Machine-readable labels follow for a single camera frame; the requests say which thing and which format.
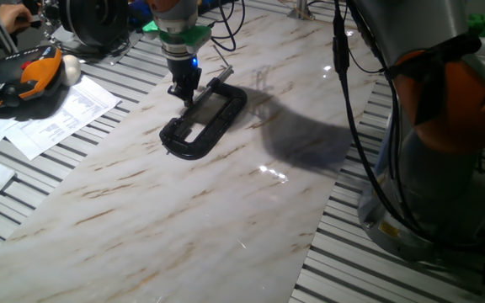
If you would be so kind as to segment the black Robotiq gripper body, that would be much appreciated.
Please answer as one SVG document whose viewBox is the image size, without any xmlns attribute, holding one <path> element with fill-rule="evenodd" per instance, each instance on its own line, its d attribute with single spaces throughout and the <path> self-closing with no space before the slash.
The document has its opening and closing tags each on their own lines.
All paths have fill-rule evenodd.
<svg viewBox="0 0 485 303">
<path fill-rule="evenodd" d="M 201 69 L 196 56 L 184 60 L 168 59 L 168 69 L 172 73 L 172 84 L 176 82 L 179 86 L 190 84 L 195 87 L 199 85 Z"/>
</svg>

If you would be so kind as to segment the person's hand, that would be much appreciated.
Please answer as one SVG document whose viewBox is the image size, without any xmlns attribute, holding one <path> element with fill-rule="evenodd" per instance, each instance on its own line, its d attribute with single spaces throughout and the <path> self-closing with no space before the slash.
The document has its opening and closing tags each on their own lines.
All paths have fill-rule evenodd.
<svg viewBox="0 0 485 303">
<path fill-rule="evenodd" d="M 2 4 L 0 19 L 5 29 L 13 34 L 30 27 L 33 15 L 23 4 Z"/>
</svg>

